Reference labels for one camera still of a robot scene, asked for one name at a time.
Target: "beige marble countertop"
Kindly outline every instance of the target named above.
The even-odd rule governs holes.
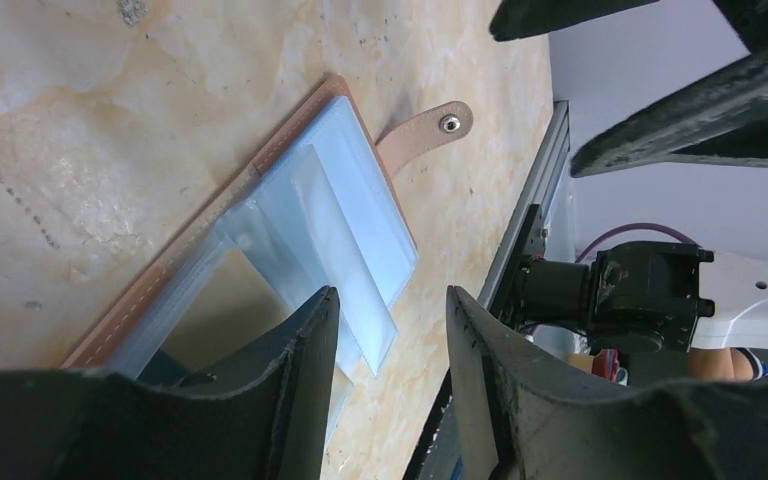
[[[373,136],[449,100],[470,135],[394,186],[420,252],[327,478],[401,478],[445,374],[447,284],[478,293],[552,112],[545,38],[463,0],[0,0],[0,368],[54,367],[326,72]]]

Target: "purple cable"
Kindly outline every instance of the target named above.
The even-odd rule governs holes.
[[[600,235],[599,238],[593,240],[593,242],[591,242],[590,245],[588,245],[587,248],[585,248],[584,251],[581,252],[581,254],[575,259],[575,263],[581,263],[581,261],[587,257],[587,254],[593,251],[594,248],[601,245],[605,240],[608,240],[611,237],[615,237],[621,233],[632,232],[635,230],[651,230],[653,232],[669,235],[681,243],[698,245],[692,238],[679,232],[678,230],[667,227],[666,225],[661,225],[658,223],[629,223],[628,225],[622,225],[620,227],[608,230],[607,232]]]

